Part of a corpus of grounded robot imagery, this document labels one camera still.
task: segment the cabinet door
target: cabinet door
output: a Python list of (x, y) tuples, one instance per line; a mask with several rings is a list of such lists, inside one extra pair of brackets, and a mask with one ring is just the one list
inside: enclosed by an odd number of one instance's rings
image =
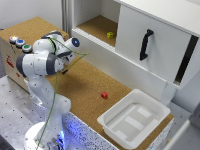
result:
[[(140, 61), (148, 29), (154, 34), (148, 38), (148, 57)], [(121, 7), (116, 52), (170, 82), (175, 80), (190, 38), (186, 32), (126, 6)]]

